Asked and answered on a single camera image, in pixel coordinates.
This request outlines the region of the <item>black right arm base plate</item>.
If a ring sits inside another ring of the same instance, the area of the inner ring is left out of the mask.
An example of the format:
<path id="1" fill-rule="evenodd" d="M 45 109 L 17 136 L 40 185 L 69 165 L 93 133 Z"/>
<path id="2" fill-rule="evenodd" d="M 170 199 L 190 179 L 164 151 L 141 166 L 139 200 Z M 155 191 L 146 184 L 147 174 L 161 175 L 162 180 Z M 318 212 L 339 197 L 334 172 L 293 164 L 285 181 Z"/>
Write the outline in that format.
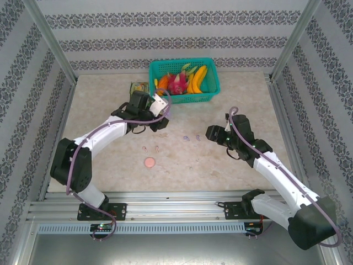
<path id="1" fill-rule="evenodd" d="M 217 206 L 223 209 L 226 220 L 255 220 L 260 219 L 257 213 L 247 214 L 241 202 L 218 202 Z"/>

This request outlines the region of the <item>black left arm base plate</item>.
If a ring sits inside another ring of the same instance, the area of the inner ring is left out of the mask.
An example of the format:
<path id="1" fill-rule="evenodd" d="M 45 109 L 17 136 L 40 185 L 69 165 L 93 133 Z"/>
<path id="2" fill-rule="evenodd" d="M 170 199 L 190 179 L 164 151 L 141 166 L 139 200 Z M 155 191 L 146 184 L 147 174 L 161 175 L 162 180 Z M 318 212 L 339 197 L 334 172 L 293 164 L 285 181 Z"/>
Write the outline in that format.
<path id="1" fill-rule="evenodd" d="M 117 221 L 124 221 L 126 218 L 127 204 L 125 203 L 108 203 L 103 207 L 103 210 L 114 216 Z M 78 221 L 102 221 L 111 220 L 111 217 L 93 210 L 92 208 L 81 203 L 77 214 Z"/>

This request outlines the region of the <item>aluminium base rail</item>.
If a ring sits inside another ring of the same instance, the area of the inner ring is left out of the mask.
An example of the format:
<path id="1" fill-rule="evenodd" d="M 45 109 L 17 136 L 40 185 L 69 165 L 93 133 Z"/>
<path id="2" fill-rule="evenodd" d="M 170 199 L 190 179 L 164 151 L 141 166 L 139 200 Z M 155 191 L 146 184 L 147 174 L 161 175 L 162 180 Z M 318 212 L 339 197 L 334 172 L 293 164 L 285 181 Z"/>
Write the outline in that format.
<path id="1" fill-rule="evenodd" d="M 246 190 L 198 192 L 107 192 L 112 203 L 126 203 L 126 222 L 208 222 L 224 221 L 219 202 L 240 201 Z M 65 193 L 47 193 L 31 202 L 25 221 L 77 223 L 79 201 Z"/>

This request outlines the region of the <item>pink dragon fruit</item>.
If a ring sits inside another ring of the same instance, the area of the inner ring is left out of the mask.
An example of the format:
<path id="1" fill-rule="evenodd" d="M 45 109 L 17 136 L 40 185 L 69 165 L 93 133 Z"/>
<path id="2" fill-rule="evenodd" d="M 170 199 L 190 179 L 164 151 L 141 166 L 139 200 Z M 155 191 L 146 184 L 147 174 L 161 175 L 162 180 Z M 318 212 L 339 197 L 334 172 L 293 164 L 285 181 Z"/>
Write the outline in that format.
<path id="1" fill-rule="evenodd" d="M 181 68 L 181 71 L 176 74 L 167 74 L 168 77 L 168 91 L 173 96 L 182 94 L 193 94 L 192 81 L 194 79 L 197 66 L 189 68 L 191 63 L 187 63 Z"/>

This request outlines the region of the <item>yellow banana bunch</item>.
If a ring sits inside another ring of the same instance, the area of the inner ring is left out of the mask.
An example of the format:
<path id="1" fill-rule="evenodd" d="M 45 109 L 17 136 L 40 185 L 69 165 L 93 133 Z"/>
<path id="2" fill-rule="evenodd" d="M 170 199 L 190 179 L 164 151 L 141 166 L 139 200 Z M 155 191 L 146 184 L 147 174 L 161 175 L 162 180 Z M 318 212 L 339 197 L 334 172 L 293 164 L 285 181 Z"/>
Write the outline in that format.
<path id="1" fill-rule="evenodd" d="M 195 74 L 189 77 L 187 94 L 201 94 L 201 84 L 207 74 L 207 66 L 201 66 Z"/>

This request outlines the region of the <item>teal plastic mesh basket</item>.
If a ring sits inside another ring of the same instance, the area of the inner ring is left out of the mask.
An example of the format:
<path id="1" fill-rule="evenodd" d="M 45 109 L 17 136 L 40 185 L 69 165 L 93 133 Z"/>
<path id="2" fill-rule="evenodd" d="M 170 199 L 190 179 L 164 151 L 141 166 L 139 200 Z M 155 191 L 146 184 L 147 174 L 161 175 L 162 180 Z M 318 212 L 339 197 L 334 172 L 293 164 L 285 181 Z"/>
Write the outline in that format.
<path id="1" fill-rule="evenodd" d="M 154 79 L 160 80 L 160 78 L 162 78 L 167 73 L 176 75 L 181 71 L 181 68 L 188 63 L 190 63 L 188 69 L 191 69 L 195 66 L 197 66 L 197 68 L 201 66 L 207 67 L 207 73 L 200 85 L 200 90 L 202 93 L 172 96 L 172 103 L 181 104 L 208 102 L 212 99 L 213 96 L 219 94 L 220 82 L 218 79 L 216 66 L 213 59 L 208 57 L 152 61 L 149 64 L 150 94 L 153 95 L 156 88 L 154 85 Z"/>

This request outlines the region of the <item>right controller board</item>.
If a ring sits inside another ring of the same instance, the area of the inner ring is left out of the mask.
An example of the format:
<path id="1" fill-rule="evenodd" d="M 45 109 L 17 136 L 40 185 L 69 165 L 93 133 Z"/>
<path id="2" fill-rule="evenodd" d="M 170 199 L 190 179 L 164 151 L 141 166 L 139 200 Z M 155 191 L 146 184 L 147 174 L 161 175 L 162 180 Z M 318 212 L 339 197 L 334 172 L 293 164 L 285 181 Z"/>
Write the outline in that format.
<path id="1" fill-rule="evenodd" d="M 263 232 L 262 222 L 245 222 L 245 230 L 248 234 L 260 235 Z"/>

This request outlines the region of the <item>aluminium frame post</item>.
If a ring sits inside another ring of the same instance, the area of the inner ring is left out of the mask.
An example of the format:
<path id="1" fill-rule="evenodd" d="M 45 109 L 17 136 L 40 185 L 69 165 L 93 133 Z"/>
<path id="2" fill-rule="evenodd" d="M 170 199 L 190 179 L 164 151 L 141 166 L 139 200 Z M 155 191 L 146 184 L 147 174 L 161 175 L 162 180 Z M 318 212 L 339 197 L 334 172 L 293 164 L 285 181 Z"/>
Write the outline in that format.
<path id="1" fill-rule="evenodd" d="M 46 43 L 54 54 L 56 60 L 63 69 L 66 77 L 72 84 L 77 83 L 78 77 L 76 76 L 69 60 L 64 54 L 62 47 L 58 40 L 56 39 L 52 29 L 50 28 L 49 23 L 47 22 L 45 16 L 43 15 L 41 9 L 39 8 L 36 0 L 22 0 L 26 9 L 28 10 L 33 21 L 40 30 L 42 36 L 44 37 Z"/>
<path id="2" fill-rule="evenodd" d="M 308 0 L 301 16 L 298 19 L 294 30 L 292 31 L 283 51 L 281 52 L 279 58 L 277 59 L 274 68 L 271 73 L 265 76 L 265 80 L 267 84 L 273 83 L 278 79 L 281 74 L 283 68 L 285 67 L 287 61 L 289 60 L 293 50 L 295 49 L 297 43 L 299 42 L 302 34 L 305 31 L 306 26 L 308 25 L 311 17 L 316 12 L 319 4 L 322 0 Z"/>

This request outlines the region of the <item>aluminium side rail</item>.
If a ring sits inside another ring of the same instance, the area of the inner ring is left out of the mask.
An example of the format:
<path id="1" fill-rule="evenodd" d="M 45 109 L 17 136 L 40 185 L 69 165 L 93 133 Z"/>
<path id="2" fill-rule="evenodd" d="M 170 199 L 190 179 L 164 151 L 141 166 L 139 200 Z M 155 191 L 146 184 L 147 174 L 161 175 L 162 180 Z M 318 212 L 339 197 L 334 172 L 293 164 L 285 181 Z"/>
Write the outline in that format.
<path id="1" fill-rule="evenodd" d="M 71 108 L 71 104 L 72 104 L 72 100 L 73 100 L 73 96 L 74 96 L 74 92 L 77 86 L 77 82 L 74 82 L 69 90 L 69 93 L 66 97 L 66 101 L 65 101 L 65 105 L 63 106 L 62 109 L 62 114 L 60 116 L 60 120 L 59 120 L 59 124 L 58 124 L 58 128 L 57 131 L 55 133 L 55 138 L 54 138 L 54 142 L 52 145 L 52 148 L 50 150 L 50 156 L 49 156 L 49 160 L 47 162 L 46 168 L 45 168 L 45 172 L 44 172 L 44 176 L 41 182 L 41 186 L 39 189 L 39 193 L 38 193 L 38 197 L 37 197 L 37 201 L 43 201 L 45 199 L 46 193 L 47 193 L 47 189 L 50 185 L 50 181 L 51 181 L 51 175 L 50 175 L 50 169 L 54 160 L 54 156 L 55 156 L 55 152 L 57 149 L 57 145 L 59 143 L 59 141 L 61 140 L 61 137 L 63 135 L 63 132 L 65 130 L 65 126 L 66 126 L 66 122 L 67 122 L 67 118 L 69 115 L 69 110 Z"/>
<path id="2" fill-rule="evenodd" d="M 294 135 L 292 133 L 290 122 L 286 115 L 286 109 L 282 102 L 282 98 L 280 96 L 280 92 L 278 91 L 278 87 L 271 80 L 271 76 L 269 74 L 264 74 L 264 78 L 268 86 L 270 98 L 281 130 L 281 135 L 287 151 L 292 172 L 301 182 L 303 182 L 307 187 L 309 187 L 309 182 L 306 176 L 305 168 L 301 161 L 301 157 L 297 149 Z"/>

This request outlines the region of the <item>yellow green snack packet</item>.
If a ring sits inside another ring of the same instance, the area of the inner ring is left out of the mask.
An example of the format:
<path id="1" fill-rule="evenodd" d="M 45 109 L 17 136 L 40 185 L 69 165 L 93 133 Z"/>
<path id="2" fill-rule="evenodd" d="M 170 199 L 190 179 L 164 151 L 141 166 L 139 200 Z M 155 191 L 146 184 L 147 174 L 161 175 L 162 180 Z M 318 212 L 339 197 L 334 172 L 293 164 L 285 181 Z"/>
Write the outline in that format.
<path id="1" fill-rule="evenodd" d="M 148 82 L 131 82 L 130 94 L 132 95 L 134 91 L 142 91 L 145 93 L 149 93 L 149 83 Z"/>

